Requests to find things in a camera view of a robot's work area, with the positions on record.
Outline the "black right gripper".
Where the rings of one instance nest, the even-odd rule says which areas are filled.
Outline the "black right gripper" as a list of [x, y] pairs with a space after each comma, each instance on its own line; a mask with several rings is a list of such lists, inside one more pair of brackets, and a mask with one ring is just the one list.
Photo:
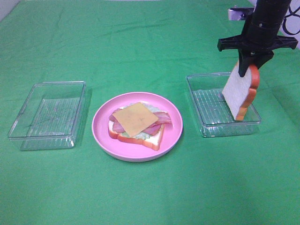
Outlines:
[[238, 49], [239, 75], [244, 77], [250, 65], [258, 69], [274, 56], [272, 50], [278, 48], [295, 49], [298, 40], [294, 37], [267, 36], [267, 35], [237, 35], [221, 38], [218, 40], [217, 48], [221, 52], [227, 49]]

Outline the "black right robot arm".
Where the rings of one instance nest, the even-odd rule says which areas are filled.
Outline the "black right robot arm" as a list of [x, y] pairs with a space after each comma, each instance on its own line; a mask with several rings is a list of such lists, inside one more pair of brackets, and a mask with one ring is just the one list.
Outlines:
[[296, 38], [278, 35], [290, 3], [289, 0], [258, 0], [255, 8], [232, 7], [228, 10], [229, 20], [244, 20], [245, 23], [240, 35], [219, 39], [217, 48], [219, 51], [238, 50], [240, 77], [244, 77], [250, 65], [260, 68], [272, 59], [273, 50], [296, 48]]

